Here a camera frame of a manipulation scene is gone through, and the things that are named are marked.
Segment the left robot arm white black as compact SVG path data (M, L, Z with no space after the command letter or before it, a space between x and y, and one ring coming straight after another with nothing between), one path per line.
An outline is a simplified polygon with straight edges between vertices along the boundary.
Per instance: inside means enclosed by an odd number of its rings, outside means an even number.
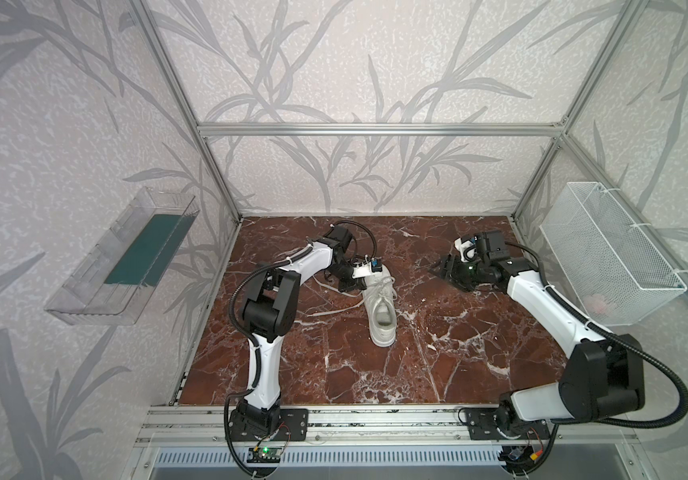
M295 322L301 286L321 271L338 280L340 293L363 291L365 279L382 271L373 232L353 220L336 221L284 259L257 266L229 299L229 322L247 339L251 357L247 388L225 397L223 427L231 459L251 479L267 479L276 470L250 467L234 440L254 437L261 446L282 429L292 439L293 430L281 420L282 345Z

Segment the white sneaker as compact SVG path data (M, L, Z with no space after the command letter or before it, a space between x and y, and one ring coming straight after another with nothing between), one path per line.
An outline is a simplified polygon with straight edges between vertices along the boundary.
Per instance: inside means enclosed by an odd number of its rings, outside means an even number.
M382 348L390 347L396 341L397 314L394 277L386 266L365 278L366 289L363 301L368 316L369 333L372 342Z

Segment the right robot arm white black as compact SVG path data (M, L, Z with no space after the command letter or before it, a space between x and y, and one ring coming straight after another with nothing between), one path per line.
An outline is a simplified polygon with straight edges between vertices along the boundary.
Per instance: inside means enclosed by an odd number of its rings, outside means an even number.
M499 433L514 439L538 423L601 423L622 428L660 429L688 414L688 387L665 363L644 351L631 335L615 334L591 320L549 283L543 263L531 248L498 232L457 240L458 253L431 266L433 275L471 293L490 286L525 308L563 350L567 363L559 380L501 395L493 415ZM674 386L678 403L656 419L628 420L646 403L644 367L650 365Z

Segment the white shoelace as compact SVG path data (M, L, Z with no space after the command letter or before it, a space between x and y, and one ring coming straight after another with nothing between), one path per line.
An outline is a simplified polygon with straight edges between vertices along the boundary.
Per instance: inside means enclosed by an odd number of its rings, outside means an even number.
M394 309L396 299L395 279L387 271L365 277L366 288L359 294L338 293L323 307L316 307L305 312L308 317L324 317L364 308L369 318L381 314L388 315Z

